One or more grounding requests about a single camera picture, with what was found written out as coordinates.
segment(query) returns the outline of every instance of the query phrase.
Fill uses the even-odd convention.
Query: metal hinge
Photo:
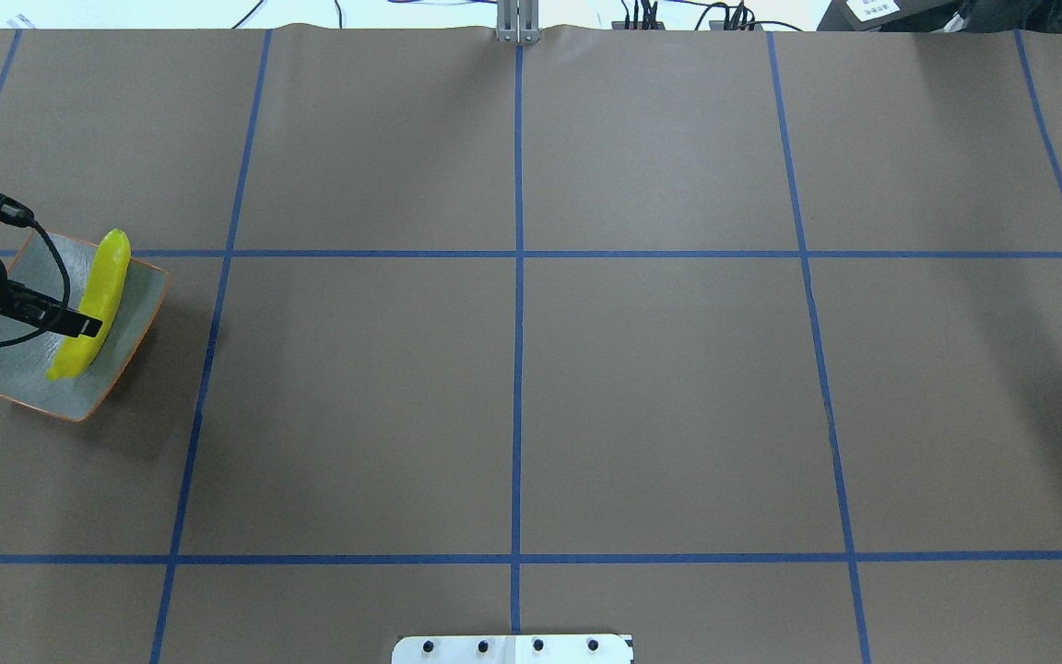
[[[498,41],[539,41],[539,0],[498,0]]]

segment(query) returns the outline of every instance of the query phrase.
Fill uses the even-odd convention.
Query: white metal part with holes
[[[392,664],[633,664],[633,639],[618,634],[405,637]]]

